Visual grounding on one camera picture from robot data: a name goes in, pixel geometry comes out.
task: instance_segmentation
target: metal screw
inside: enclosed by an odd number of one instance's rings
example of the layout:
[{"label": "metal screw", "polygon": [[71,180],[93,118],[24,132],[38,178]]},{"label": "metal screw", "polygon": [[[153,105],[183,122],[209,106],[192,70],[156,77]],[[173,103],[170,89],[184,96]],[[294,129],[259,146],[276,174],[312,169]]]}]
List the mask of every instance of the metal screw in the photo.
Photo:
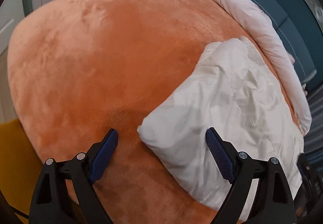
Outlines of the metal screw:
[{"label": "metal screw", "polygon": [[48,158],[46,160],[46,165],[51,165],[54,162],[54,160],[52,158]]},{"label": "metal screw", "polygon": [[84,159],[84,158],[85,158],[85,154],[84,154],[84,153],[79,153],[79,154],[76,156],[76,158],[77,158],[78,160],[82,160],[82,159]]},{"label": "metal screw", "polygon": [[240,152],[239,157],[242,159],[246,159],[248,157],[248,155],[245,152]]},{"label": "metal screw", "polygon": [[277,158],[275,158],[275,157],[272,157],[271,158],[271,161],[274,163],[274,164],[278,164],[278,159]]}]

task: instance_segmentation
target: cable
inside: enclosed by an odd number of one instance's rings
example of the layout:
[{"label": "cable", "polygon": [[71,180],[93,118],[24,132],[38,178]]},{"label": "cable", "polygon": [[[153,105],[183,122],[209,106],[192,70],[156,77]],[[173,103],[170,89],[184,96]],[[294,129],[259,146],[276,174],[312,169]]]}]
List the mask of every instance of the cable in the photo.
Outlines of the cable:
[{"label": "cable", "polygon": [[12,210],[16,213],[16,214],[18,214],[19,216],[22,216],[23,218],[25,218],[25,219],[29,219],[29,216],[28,215],[26,215],[25,213],[22,213],[20,210],[18,210],[18,209],[16,209],[16,208],[14,208],[14,207],[12,207],[12,206],[10,206],[11,208],[12,208]]}]

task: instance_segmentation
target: orange velvet fabric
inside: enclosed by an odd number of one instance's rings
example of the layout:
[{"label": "orange velvet fabric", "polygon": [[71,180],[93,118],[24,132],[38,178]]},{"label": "orange velvet fabric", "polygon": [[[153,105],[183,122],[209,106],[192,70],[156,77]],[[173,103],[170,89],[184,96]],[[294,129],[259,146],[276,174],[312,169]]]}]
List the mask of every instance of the orange velvet fabric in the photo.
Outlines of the orange velvet fabric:
[{"label": "orange velvet fabric", "polygon": [[177,184],[137,127],[192,73],[207,44],[241,35],[253,41],[212,0],[55,0],[10,40],[14,105],[43,162],[71,159],[109,128],[119,132],[94,185],[114,223],[210,223],[215,211]]}]

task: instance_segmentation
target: white bedding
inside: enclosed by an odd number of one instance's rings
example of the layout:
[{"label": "white bedding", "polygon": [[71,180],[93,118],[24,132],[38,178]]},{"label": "white bedding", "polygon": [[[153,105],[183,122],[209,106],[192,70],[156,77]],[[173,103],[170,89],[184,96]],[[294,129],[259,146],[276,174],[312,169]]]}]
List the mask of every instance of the white bedding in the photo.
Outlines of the white bedding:
[{"label": "white bedding", "polygon": [[302,85],[284,45],[270,18],[251,0],[213,0],[229,13],[255,40],[276,70],[299,121],[299,130],[306,135],[312,116]]},{"label": "white bedding", "polygon": [[[282,82],[295,85],[289,90],[284,87],[289,97],[290,90],[295,91],[290,99],[305,133],[308,104],[295,71],[290,70],[293,66],[288,55],[276,40],[271,22],[252,2],[236,2],[221,0],[219,4],[251,34],[279,77],[284,75]],[[193,73],[138,128],[141,140],[177,182],[197,201],[218,210],[231,185],[222,178],[206,146],[205,133],[209,127],[214,127],[223,140],[232,142],[238,151],[246,151],[254,159],[277,157],[295,197],[301,185],[296,161],[303,152],[303,137],[292,121],[279,82],[245,37],[206,46]],[[256,187],[254,180],[241,220],[248,217]]]}]

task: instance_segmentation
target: yellow chair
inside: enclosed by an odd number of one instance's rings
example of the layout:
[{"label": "yellow chair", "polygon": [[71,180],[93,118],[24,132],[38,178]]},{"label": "yellow chair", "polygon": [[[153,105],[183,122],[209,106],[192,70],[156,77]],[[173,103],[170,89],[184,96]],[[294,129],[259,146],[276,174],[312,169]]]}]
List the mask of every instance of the yellow chair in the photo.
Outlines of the yellow chair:
[{"label": "yellow chair", "polygon": [[26,215],[41,168],[20,121],[0,124],[0,190],[10,206]]}]

